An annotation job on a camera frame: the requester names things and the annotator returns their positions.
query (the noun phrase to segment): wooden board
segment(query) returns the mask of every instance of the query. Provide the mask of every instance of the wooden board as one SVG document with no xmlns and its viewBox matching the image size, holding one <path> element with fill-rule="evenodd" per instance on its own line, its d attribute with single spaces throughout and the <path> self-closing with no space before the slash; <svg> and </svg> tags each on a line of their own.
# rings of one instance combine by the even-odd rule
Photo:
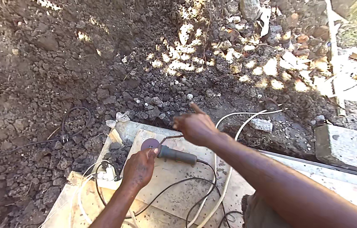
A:
<svg viewBox="0 0 357 228">
<path fill-rule="evenodd" d="M 155 138 L 161 142 L 165 137 L 166 136 L 161 134 L 140 129 L 135 137 L 128 158 L 130 158 L 132 154 L 140 151 L 142 142 L 146 139 Z M 214 154 L 211 150 L 205 147 L 198 147 L 189 143 L 184 138 L 169 139 L 163 144 L 176 150 L 195 154 L 197 158 L 208 162 L 212 166 L 214 164 Z M 218 187 L 220 188 L 220 191 L 223 188 L 226 180 L 226 172 L 228 171 L 229 167 L 226 163 L 218 158 Z M 154 197 L 167 186 L 192 176 L 213 180 L 213 171 L 211 168 L 201 163 L 197 163 L 192 167 L 189 164 L 156 158 L 153 177 L 150 183 L 139 192 L 136 199 L 145 203 L 150 203 Z M 209 183 L 201 180 L 190 180 L 188 182 L 180 183 L 167 190 L 152 205 L 172 215 L 185 219 L 190 208 L 206 195 L 209 187 Z M 231 210 L 241 211 L 240 202 L 242 196 L 244 194 L 253 193 L 254 189 L 236 171 L 233 171 L 228 191 L 223 201 L 225 210 L 227 212 Z M 196 220 L 196 224 L 200 223 L 205 218 L 215 206 L 218 199 L 219 195 L 216 191 L 208 197 L 204 209 Z M 193 218 L 195 212 L 196 209 L 194 210 L 194 213 L 190 215 L 189 220 Z M 205 227 L 217 227 L 222 217 L 222 207 L 219 207 Z M 243 221 L 238 219 L 236 223 L 232 224 L 232 227 L 240 228 L 242 227 L 242 223 Z"/>
<path fill-rule="evenodd" d="M 49 212 L 46 222 L 42 228 L 57 228 L 57 227 L 71 227 L 71 228 L 87 228 L 89 224 L 84 219 L 80 212 L 77 203 L 76 190 L 79 186 L 81 174 L 72 171 L 69 175 L 69 183 L 65 185 L 58 199 L 56 200 L 52 210 Z M 114 190 L 100 189 L 106 201 L 108 201 L 114 194 Z M 82 191 L 82 204 L 85 212 L 91 220 L 94 220 L 103 210 L 104 206 L 100 201 L 95 190 L 94 181 L 89 181 Z M 131 206 L 131 210 L 139 211 L 144 208 L 146 204 L 139 200 L 135 200 Z M 136 220 L 141 228 L 183 228 L 185 227 L 184 220 L 174 215 L 166 213 L 160 209 L 150 206 L 141 215 L 136 217 Z M 134 228 L 131 219 L 125 220 L 123 228 Z"/>
</svg>

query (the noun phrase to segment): soil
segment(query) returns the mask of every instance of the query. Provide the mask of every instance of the soil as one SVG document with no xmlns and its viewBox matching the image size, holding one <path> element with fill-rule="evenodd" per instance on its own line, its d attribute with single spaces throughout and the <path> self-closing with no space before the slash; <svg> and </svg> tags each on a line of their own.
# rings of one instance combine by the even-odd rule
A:
<svg viewBox="0 0 357 228">
<path fill-rule="evenodd" d="M 303 15 L 299 8 L 285 13 L 296 10 Z M 348 117 L 339 118 L 318 91 L 297 90 L 301 78 L 276 66 L 275 49 L 244 49 L 250 45 L 240 37 L 258 37 L 256 23 L 242 21 L 247 29 L 237 33 L 221 29 L 232 26 L 224 18 L 233 15 L 240 15 L 233 1 L 220 0 L 0 1 L 0 227 L 38 227 L 70 171 L 95 162 L 106 139 L 102 133 L 110 130 L 105 120 L 119 111 L 171 128 L 190 102 L 214 122 L 234 111 L 281 108 L 259 116 L 271 120 L 272 133 L 246 126 L 239 141 L 310 160 L 313 128 L 322 124 L 312 124 L 315 117 L 357 128 L 357 103 L 348 103 Z M 222 45 L 227 41 L 231 47 Z M 254 73 L 273 64 L 276 73 Z M 80 135 L 9 153 L 60 137 L 63 116 L 75 106 L 92 114 L 88 119 L 85 110 L 74 110 L 66 120 L 67 132 L 89 125 Z M 231 117 L 221 129 L 234 136 L 246 118 Z M 119 169 L 126 148 L 115 151 L 111 159 Z"/>
</svg>

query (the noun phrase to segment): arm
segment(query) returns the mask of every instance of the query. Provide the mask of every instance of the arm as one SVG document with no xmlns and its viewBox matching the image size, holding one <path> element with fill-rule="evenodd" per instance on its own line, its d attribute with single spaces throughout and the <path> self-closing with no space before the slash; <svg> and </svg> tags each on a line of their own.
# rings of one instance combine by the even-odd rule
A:
<svg viewBox="0 0 357 228">
<path fill-rule="evenodd" d="M 185 139 L 208 147 L 236 169 L 293 227 L 357 227 L 357 206 L 284 164 L 215 129 L 195 104 L 196 114 L 174 120 Z"/>
<path fill-rule="evenodd" d="M 98 215 L 90 228 L 120 228 L 138 192 L 152 178 L 155 168 L 154 151 L 146 149 L 133 154 L 124 168 L 124 177 L 107 206 Z"/>
</svg>

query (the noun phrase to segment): concrete block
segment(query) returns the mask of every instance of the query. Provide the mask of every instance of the concrete block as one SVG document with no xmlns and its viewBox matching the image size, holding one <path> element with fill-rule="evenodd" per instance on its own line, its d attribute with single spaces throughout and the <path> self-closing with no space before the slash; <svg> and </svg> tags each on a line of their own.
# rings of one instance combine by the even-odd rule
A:
<svg viewBox="0 0 357 228">
<path fill-rule="evenodd" d="M 316 157 L 329 165 L 357 171 L 357 131 L 325 125 L 315 128 Z"/>
</svg>

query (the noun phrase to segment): grinder body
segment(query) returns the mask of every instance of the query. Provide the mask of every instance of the grinder body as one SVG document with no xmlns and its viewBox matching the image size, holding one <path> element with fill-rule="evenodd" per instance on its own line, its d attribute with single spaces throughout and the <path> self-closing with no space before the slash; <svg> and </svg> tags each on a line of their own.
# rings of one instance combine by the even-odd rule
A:
<svg viewBox="0 0 357 228">
<path fill-rule="evenodd" d="M 167 158 L 178 162 L 184 162 L 190 165 L 197 163 L 197 157 L 193 154 L 171 149 L 167 146 L 161 145 L 158 158 Z"/>
</svg>

